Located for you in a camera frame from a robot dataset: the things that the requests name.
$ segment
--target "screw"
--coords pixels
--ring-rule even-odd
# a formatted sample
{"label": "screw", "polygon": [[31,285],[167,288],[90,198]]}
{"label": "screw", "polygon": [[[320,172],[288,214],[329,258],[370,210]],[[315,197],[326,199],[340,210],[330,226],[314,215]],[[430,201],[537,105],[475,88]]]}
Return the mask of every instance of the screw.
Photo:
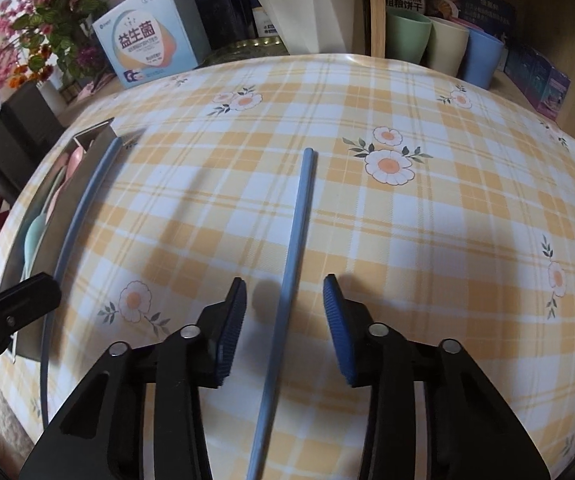
{"label": "screw", "polygon": [[201,333],[201,329],[196,325],[185,325],[183,328],[180,329],[180,336],[183,339],[193,339],[199,336]]}
{"label": "screw", "polygon": [[442,347],[448,354],[458,354],[463,348],[456,339],[445,339],[442,343]]}
{"label": "screw", "polygon": [[383,337],[390,331],[390,329],[387,328],[387,325],[384,325],[383,323],[372,323],[367,330],[370,334],[375,335],[376,337]]}
{"label": "screw", "polygon": [[112,346],[109,347],[109,354],[112,357],[118,357],[119,355],[123,355],[125,352],[127,352],[128,348],[129,348],[129,346],[127,346],[127,343],[123,343],[122,341],[119,341],[119,342],[114,343]]}

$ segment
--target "orange flower center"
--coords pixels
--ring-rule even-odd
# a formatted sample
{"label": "orange flower center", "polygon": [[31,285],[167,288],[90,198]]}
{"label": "orange flower center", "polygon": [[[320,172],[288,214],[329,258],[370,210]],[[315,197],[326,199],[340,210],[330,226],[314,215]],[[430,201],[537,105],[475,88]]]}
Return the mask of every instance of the orange flower center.
{"label": "orange flower center", "polygon": [[141,306],[141,295],[138,292],[130,292],[125,302],[129,309],[136,310]]}
{"label": "orange flower center", "polygon": [[563,286],[563,275],[560,270],[554,271],[554,283],[556,283],[556,286]]}
{"label": "orange flower center", "polygon": [[398,173],[401,165],[396,162],[393,158],[382,158],[378,161],[378,169],[384,171],[387,174]]}

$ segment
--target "blue chopstick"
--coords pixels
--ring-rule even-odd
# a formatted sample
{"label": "blue chopstick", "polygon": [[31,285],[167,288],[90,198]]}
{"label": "blue chopstick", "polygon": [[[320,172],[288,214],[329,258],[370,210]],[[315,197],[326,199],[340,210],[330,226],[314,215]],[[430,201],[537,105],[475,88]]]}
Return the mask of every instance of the blue chopstick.
{"label": "blue chopstick", "polygon": [[269,365],[263,386],[263,396],[260,401],[254,442],[251,447],[250,465],[248,466],[247,480],[260,480],[265,466],[269,435],[274,424],[276,413],[276,387],[283,361],[283,350],[287,339],[287,325],[292,310],[292,304],[298,288],[298,276],[305,250],[307,224],[312,206],[312,192],[314,190],[314,173],[316,168],[316,152],[307,148],[303,152],[301,178],[298,183],[296,195],[296,208],[292,222],[292,232],[287,247],[287,260],[285,274],[281,285],[281,295],[278,300],[272,348],[269,353]]}

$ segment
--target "tablecloth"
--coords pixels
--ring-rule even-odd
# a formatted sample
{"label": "tablecloth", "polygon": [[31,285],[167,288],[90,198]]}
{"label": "tablecloth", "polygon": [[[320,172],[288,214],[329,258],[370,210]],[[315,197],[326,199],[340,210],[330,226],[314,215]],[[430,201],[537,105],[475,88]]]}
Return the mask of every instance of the tablecloth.
{"label": "tablecloth", "polygon": [[[460,340],[553,474],[574,456],[575,140],[554,123],[425,68],[360,56],[161,79],[90,105],[67,130],[1,233],[0,274],[59,149],[110,117],[133,142],[91,207],[63,283],[50,416],[111,342],[161,341],[240,276],[249,301],[232,374],[202,404],[215,478],[244,477],[311,147],[314,203],[264,478],[358,473],[369,390],[351,389],[338,370],[321,298],[330,272],[408,339]],[[38,377],[37,364],[0,358],[0,387],[34,440]],[[148,470],[151,455],[148,442]]]}

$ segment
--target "table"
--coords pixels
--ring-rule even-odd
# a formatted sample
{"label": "table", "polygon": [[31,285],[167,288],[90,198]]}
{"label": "table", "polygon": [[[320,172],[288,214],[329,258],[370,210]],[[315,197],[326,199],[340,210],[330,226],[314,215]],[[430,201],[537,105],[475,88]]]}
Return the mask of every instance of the table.
{"label": "table", "polygon": [[[460,340],[553,474],[574,456],[575,140],[555,124],[448,76],[362,56],[166,78],[77,118],[10,214],[0,274],[59,149],[109,117],[138,140],[107,177],[68,267],[51,415],[111,342],[162,340],[240,276],[249,301],[232,375],[202,402],[215,478],[244,477],[301,153],[312,147],[314,204],[265,478],[357,476],[369,391],[338,370],[321,298],[329,272],[410,340]],[[38,365],[1,357],[0,387],[36,440]],[[421,452],[417,470],[424,461]]]}

